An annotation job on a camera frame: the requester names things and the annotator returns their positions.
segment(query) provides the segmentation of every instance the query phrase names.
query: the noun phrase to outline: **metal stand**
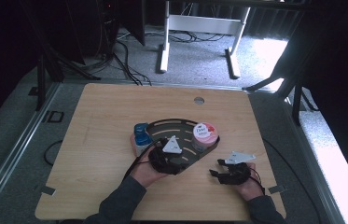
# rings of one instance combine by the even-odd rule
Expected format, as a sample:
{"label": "metal stand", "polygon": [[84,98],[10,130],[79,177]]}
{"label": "metal stand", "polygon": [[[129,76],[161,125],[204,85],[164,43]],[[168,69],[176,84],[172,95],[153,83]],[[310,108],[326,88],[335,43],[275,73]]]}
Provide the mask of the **metal stand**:
{"label": "metal stand", "polygon": [[164,25],[164,43],[161,54],[160,71],[162,73],[168,70],[168,56],[170,52],[169,32],[170,30],[181,30],[199,33],[235,35],[234,43],[231,48],[226,49],[228,64],[230,65],[231,76],[240,77],[240,69],[237,59],[237,48],[244,32],[246,19],[250,7],[244,8],[244,13],[240,20],[226,20],[216,18],[204,18],[193,16],[170,15],[170,2],[165,2],[165,25]]}

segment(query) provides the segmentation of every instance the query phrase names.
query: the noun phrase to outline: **table top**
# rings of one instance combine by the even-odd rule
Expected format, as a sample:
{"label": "table top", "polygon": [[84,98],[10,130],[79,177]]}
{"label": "table top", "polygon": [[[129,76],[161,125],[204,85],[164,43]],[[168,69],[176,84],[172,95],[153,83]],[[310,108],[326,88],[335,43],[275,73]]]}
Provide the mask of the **table top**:
{"label": "table top", "polygon": [[[201,97],[202,105],[194,99]],[[115,190],[135,159],[133,126],[160,119],[212,123],[220,136],[216,149],[179,175],[147,188],[133,220],[247,220],[245,201],[232,186],[220,185],[209,169],[232,151],[256,155],[263,186],[276,186],[248,96],[243,91],[177,87],[88,84],[78,102],[49,175],[51,196],[42,193],[40,219],[86,218]],[[271,195],[285,216],[279,193]]]}

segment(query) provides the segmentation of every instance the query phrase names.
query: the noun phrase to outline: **round container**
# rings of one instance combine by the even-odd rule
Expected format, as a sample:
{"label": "round container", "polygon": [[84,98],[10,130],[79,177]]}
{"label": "round container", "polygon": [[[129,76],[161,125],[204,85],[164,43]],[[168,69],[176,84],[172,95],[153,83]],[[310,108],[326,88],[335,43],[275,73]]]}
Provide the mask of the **round container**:
{"label": "round container", "polygon": [[214,125],[202,122],[198,123],[193,128],[193,138],[191,144],[199,151],[205,151],[208,147],[211,147],[217,140],[217,129]]}

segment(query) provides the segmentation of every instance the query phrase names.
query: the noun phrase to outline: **curved black tray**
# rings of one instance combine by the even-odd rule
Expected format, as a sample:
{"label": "curved black tray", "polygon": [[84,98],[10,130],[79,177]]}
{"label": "curved black tray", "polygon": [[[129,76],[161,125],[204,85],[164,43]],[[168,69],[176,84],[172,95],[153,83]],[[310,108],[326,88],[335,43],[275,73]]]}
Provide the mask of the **curved black tray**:
{"label": "curved black tray", "polygon": [[162,119],[147,125],[146,131],[153,140],[159,138],[167,138],[169,140],[175,135],[177,144],[182,149],[182,154],[178,156],[177,154],[167,153],[166,157],[170,162],[188,168],[194,162],[214,150],[220,141],[220,137],[218,137],[216,142],[205,151],[195,149],[191,144],[191,139],[193,137],[193,128],[197,124],[198,122],[188,119]]}

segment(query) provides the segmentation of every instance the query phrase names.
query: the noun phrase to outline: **table hole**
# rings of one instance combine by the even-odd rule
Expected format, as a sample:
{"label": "table hole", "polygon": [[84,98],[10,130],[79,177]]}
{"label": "table hole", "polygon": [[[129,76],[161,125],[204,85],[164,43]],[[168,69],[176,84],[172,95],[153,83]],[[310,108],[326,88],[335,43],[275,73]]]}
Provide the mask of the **table hole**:
{"label": "table hole", "polygon": [[194,103],[196,103],[197,105],[203,105],[203,103],[205,103],[205,101],[203,100],[202,97],[197,96],[196,98],[194,98]]}

